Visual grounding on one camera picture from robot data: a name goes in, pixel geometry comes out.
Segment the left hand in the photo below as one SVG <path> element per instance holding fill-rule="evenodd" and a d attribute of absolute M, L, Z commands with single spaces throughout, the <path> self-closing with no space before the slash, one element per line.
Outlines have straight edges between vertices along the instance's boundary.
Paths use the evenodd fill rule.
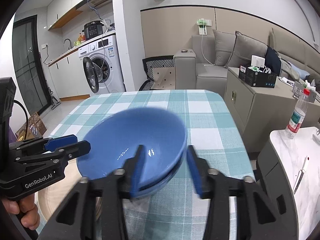
<path fill-rule="evenodd" d="M 21 223 L 25 228 L 36 230 L 40 224 L 40 215 L 38 207 L 35 204 L 35 194 L 31 194 L 19 202 L 8 200 L 7 198 L 1 199 L 6 211 L 13 215 L 23 213 Z"/>

